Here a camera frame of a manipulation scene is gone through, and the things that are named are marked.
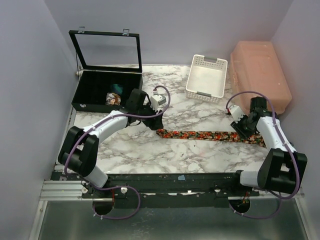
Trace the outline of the colourful patterned necktie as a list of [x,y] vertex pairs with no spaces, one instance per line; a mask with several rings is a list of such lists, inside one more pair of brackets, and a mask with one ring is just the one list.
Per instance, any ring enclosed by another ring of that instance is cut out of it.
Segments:
[[255,133],[249,138],[241,138],[235,131],[178,131],[163,128],[157,129],[155,132],[158,136],[164,139],[244,143],[249,145],[259,145],[260,147],[266,148],[265,141],[259,133]]

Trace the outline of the pink plastic storage box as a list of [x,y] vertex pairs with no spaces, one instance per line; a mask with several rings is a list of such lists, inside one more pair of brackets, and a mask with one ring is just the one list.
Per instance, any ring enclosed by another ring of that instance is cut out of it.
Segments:
[[254,91],[265,95],[281,115],[292,100],[285,75],[270,41],[239,41],[230,54],[232,93]]

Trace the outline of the white plastic basket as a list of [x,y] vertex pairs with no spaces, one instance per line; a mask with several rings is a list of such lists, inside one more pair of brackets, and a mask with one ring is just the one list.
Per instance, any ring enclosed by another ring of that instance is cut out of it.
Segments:
[[228,61],[195,54],[185,87],[189,99],[218,104],[224,97]]

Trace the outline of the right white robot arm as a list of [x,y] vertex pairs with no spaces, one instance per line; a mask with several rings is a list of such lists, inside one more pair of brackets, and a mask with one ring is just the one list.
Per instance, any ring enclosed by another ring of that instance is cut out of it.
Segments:
[[230,191],[241,196],[248,187],[295,195],[308,162],[307,156],[290,144],[281,129],[276,114],[267,109],[267,100],[254,97],[250,100],[249,114],[240,106],[227,107],[233,122],[230,124],[241,139],[247,140],[259,133],[268,154],[257,171],[240,171],[239,178],[230,183]]

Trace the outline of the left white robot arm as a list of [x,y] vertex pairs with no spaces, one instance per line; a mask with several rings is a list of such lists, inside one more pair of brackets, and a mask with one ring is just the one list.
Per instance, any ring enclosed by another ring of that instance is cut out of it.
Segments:
[[136,121],[152,131],[162,129],[162,117],[170,100],[170,95],[159,94],[156,89],[149,96],[145,91],[135,88],[123,107],[112,110],[106,117],[87,127],[71,127],[57,158],[64,165],[63,171],[75,172],[94,185],[93,191],[99,197],[107,197],[111,191],[108,175],[97,166],[100,144]]

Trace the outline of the rolled patterned tie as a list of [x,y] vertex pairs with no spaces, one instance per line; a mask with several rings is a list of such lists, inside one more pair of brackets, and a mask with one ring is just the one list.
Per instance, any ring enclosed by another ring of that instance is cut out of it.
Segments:
[[107,106],[120,106],[121,105],[121,96],[114,92],[108,92],[106,94],[105,104]]

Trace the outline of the rolled teal tie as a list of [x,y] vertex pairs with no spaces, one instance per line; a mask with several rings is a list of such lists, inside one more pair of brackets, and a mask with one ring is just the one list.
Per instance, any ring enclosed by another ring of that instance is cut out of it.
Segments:
[[110,90],[112,93],[115,93],[117,95],[122,95],[124,91],[124,87],[121,84],[112,84],[110,86]]

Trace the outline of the black display box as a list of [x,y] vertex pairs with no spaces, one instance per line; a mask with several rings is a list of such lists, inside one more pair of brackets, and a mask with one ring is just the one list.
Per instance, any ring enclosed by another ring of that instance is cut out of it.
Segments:
[[[110,113],[126,104],[133,89],[143,86],[141,41],[138,33],[70,30],[77,64],[78,86],[72,106],[78,112]],[[123,86],[120,105],[106,105],[111,85]]]

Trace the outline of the black mounting rail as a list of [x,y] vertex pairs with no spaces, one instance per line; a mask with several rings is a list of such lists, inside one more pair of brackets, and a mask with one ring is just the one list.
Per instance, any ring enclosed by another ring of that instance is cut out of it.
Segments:
[[104,190],[98,190],[75,173],[52,173],[52,181],[76,184],[78,200],[91,200],[99,213],[112,209],[227,208],[229,202],[244,202],[258,191],[239,183],[237,173],[110,174]]

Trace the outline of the aluminium extrusion rail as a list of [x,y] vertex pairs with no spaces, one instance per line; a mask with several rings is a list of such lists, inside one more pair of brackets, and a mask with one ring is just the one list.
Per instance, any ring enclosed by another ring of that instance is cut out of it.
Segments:
[[44,181],[40,191],[40,201],[80,201],[81,181]]

